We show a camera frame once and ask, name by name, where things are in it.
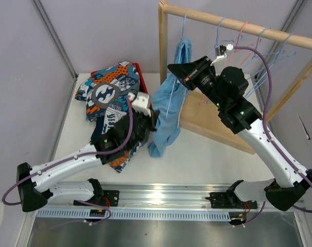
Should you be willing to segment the light blue shorts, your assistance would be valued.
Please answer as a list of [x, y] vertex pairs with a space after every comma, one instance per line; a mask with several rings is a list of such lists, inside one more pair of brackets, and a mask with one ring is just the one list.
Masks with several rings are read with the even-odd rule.
[[148, 146], [151, 157], [161, 157], [166, 147], [173, 144], [179, 136], [180, 114], [188, 95], [188, 89], [175, 75], [169, 74], [152, 96], [153, 109], [160, 114], [156, 124], [157, 131], [153, 133], [153, 141]]

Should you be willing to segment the colourful patterned shorts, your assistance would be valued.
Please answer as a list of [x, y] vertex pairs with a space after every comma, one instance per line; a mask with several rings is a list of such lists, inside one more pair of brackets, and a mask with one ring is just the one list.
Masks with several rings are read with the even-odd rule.
[[139, 92], [139, 83], [132, 86], [116, 83], [95, 84], [91, 77], [78, 88], [75, 99], [86, 102], [86, 120], [95, 121], [104, 116], [102, 134], [106, 133], [122, 117], [129, 114], [127, 94]]

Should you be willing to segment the pink hanger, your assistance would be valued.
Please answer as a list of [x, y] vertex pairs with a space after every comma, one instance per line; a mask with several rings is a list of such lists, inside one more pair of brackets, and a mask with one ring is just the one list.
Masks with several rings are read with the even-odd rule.
[[[235, 42], [235, 45], [237, 46], [238, 45], [238, 43], [241, 41], [241, 39], [242, 39], [242, 36], [243, 36], [243, 30], [244, 30], [244, 28], [247, 26], [249, 24], [249, 22], [245, 22], [244, 24], [243, 24], [243, 26], [242, 26], [242, 28], [241, 28], [241, 30], [240, 30], [240, 32], [239, 32], [239, 35], [238, 35], [238, 37], [237, 37], [237, 40], [236, 40], [236, 42]], [[210, 101], [208, 101], [208, 100], [201, 100], [200, 102], [199, 102], [199, 105], [204, 105], [204, 104], [210, 104], [211, 102]]]

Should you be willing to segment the light blue wire hanger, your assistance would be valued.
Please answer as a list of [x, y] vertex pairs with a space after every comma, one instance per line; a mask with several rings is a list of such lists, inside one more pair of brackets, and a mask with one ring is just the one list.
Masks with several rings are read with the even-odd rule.
[[[274, 59], [268, 64], [269, 69], [271, 69], [276, 63], [280, 62], [281, 60], [289, 58], [290, 56], [293, 56], [293, 53], [291, 55], [283, 55], [285, 53], [284, 46], [286, 45], [289, 38], [291, 38], [293, 35], [294, 35], [294, 32], [291, 33], [286, 38], [286, 40], [282, 43], [280, 49], [274, 53], [274, 55], [275, 55]], [[257, 76], [257, 78], [255, 79], [255, 84], [252, 87], [252, 89], [246, 93], [246, 98], [249, 98], [252, 95], [252, 93], [254, 93], [265, 82], [266, 79], [263, 80], [263, 78], [266, 76], [267, 70], [262, 67], [259, 70], [259, 72], [263, 72], [263, 74], [260, 76], [258, 76], [258, 74], [255, 74]]]

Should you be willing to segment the navy blue shorts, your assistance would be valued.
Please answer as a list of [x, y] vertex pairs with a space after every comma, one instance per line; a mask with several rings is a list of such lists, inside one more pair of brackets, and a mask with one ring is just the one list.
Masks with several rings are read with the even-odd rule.
[[104, 119], [105, 119], [104, 116], [98, 117], [96, 119], [96, 126], [95, 126], [95, 129], [91, 135], [91, 141], [90, 141], [91, 144], [96, 142], [99, 139], [99, 137], [102, 135]]

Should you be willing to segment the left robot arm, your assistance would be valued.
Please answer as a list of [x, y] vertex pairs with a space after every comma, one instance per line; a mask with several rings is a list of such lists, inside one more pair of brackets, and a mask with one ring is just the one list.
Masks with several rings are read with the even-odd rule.
[[121, 164], [128, 161], [130, 155], [148, 140], [150, 132], [157, 130], [160, 112], [152, 108], [149, 111], [148, 115], [133, 111], [122, 117], [106, 133], [60, 160], [35, 166], [27, 162], [19, 164], [16, 182], [22, 211], [35, 211], [50, 202], [75, 205], [88, 202], [93, 206], [99, 205], [104, 192], [97, 179], [88, 179], [82, 183], [62, 181], [89, 168], [114, 161]]

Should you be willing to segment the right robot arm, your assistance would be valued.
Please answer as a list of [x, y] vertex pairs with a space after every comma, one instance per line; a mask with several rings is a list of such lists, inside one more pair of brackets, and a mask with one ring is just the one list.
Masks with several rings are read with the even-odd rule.
[[260, 112], [243, 96], [249, 85], [243, 71], [229, 66], [217, 75], [207, 56], [167, 68], [187, 89], [199, 89], [217, 107], [221, 122], [255, 151], [274, 176], [266, 181], [236, 181], [227, 190], [227, 203], [236, 208], [247, 201], [269, 202], [281, 211], [294, 207], [312, 188], [312, 169], [285, 150]]

